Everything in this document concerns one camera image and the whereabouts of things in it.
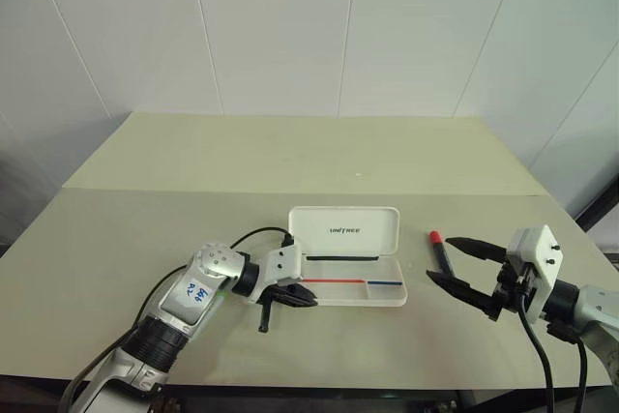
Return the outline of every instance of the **table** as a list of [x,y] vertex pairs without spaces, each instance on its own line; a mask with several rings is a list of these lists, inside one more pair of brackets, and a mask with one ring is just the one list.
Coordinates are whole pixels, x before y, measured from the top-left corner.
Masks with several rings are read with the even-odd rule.
[[[175,129],[162,133],[167,120]],[[204,334],[181,352],[171,383],[415,390],[542,387],[541,366],[515,315],[504,312],[492,322],[427,278],[426,269],[437,269],[426,238],[433,228],[445,236],[506,245],[517,228],[547,223],[565,254],[560,279],[608,288],[619,284],[619,275],[587,236],[476,120],[354,119],[366,129],[377,125],[375,133],[387,138],[385,145],[395,139],[399,153],[391,156],[393,151],[383,147],[379,160],[359,156],[355,162],[333,164],[340,173],[335,177],[325,171],[315,174],[322,159],[303,144],[296,158],[289,146],[274,149],[271,156],[264,156],[269,169],[258,170],[254,158],[280,143],[277,137],[268,136],[267,142],[253,138],[264,130],[260,118],[254,119],[258,130],[252,133],[247,126],[241,132],[245,145],[237,140],[236,145],[221,147],[223,158],[217,157],[219,149],[211,142],[201,146],[196,142],[233,120],[137,115],[77,171],[0,259],[0,320],[11,328],[3,332],[0,374],[73,377],[130,325],[152,284],[188,260],[202,242],[231,243],[258,226],[286,225],[287,212],[295,205],[397,207],[398,259],[409,293],[406,305],[396,309],[274,305],[271,331],[263,335],[257,332],[260,308],[230,294]],[[266,126],[280,125],[274,123],[279,119],[262,120]],[[320,129],[319,121],[314,124]],[[329,120],[326,125],[337,123]],[[354,122],[344,120],[345,125]],[[383,125],[391,130],[391,125],[411,125],[417,131],[408,136],[396,133],[390,139]],[[340,136],[347,133],[339,131]],[[452,132],[455,139],[450,139]],[[172,133],[179,139],[174,140]],[[432,133],[440,133],[434,145],[426,144],[424,151],[408,150],[406,140],[412,147],[419,137]],[[366,132],[356,134],[363,139]],[[252,147],[248,140],[254,141]],[[356,142],[352,136],[348,140]],[[185,153],[181,148],[188,143],[193,145]],[[475,144],[478,152],[470,153]],[[240,155],[242,146],[246,159]],[[238,157],[225,161],[232,152]],[[472,161],[463,162],[465,156]],[[486,156],[494,157],[484,168],[487,175],[453,169],[455,162],[459,170],[481,167]],[[327,157],[332,163],[338,159]],[[416,157],[425,169],[436,162],[436,169],[414,176]],[[411,176],[411,183],[391,176],[380,181],[378,168],[372,168],[375,162],[383,175]],[[255,177],[247,169],[252,163]],[[212,166],[227,174],[210,176]],[[278,173],[284,173],[284,181]],[[301,187],[289,184],[302,178]],[[278,238],[260,236],[244,250],[260,254],[274,247]],[[493,288],[497,265],[448,252],[458,276],[483,291]],[[576,349],[546,335],[543,324],[535,329],[551,361],[555,386],[575,386]],[[589,385],[607,384],[601,363],[592,354],[589,360]]]

